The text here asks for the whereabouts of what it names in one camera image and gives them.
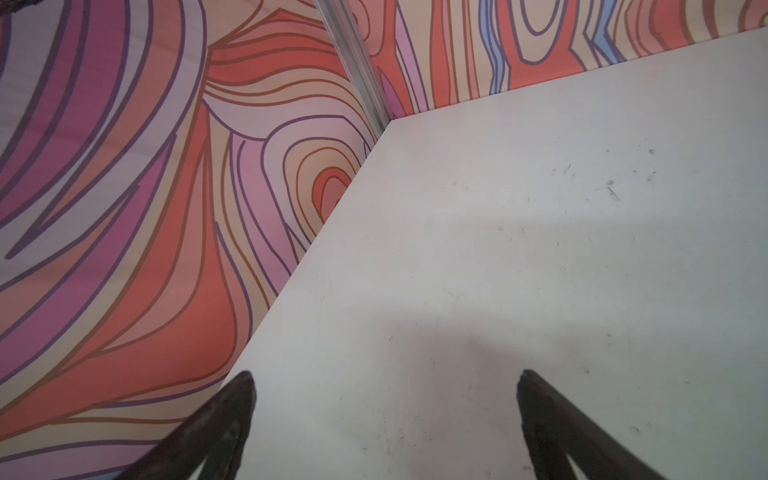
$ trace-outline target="blue stripe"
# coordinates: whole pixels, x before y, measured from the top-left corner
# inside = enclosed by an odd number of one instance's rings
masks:
[[[492,8],[495,7],[493,0],[480,0],[480,37],[482,44],[488,53],[488,59],[491,61],[491,89],[489,94],[497,94],[502,91],[502,82],[504,80],[505,59],[502,49],[496,38],[493,28]]]
[[[608,33],[608,21],[611,20],[611,16],[614,14],[616,1],[617,0],[605,0],[603,2],[603,9],[600,12],[600,24],[597,29],[598,34],[596,38],[592,39],[608,58],[611,65],[627,60],[616,47],[613,38],[611,38],[611,35]]]

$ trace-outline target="stain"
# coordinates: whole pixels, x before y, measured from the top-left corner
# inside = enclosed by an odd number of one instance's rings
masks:
[[[621,202],[621,198],[619,198],[618,195],[616,195],[616,192],[614,192],[613,188],[606,187],[608,189],[608,193],[611,195],[611,200],[615,202]]]

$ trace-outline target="white table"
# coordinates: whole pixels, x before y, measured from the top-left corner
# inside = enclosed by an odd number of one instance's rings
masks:
[[[533,478],[524,368],[670,479],[765,478],[767,52],[392,122],[232,372],[238,478]]]

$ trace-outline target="psychedelic pattern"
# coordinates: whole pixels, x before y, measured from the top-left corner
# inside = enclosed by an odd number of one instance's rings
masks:
[[[374,143],[313,2],[0,19],[0,478],[114,477],[213,395]]]
[[[347,0],[395,117],[766,25],[768,0]]]

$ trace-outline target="metal frame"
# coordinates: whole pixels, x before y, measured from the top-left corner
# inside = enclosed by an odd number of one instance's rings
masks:
[[[198,480],[234,480],[255,407],[253,377],[240,372],[116,480],[187,480],[203,461]]]
[[[592,480],[664,480],[532,370],[520,377],[518,404],[538,480],[576,480],[566,455]]]
[[[349,14],[349,8],[344,0],[315,0],[315,6],[323,18],[349,81],[357,91],[362,109],[378,140],[392,119],[392,113],[384,98],[379,77],[374,72],[371,58]]]

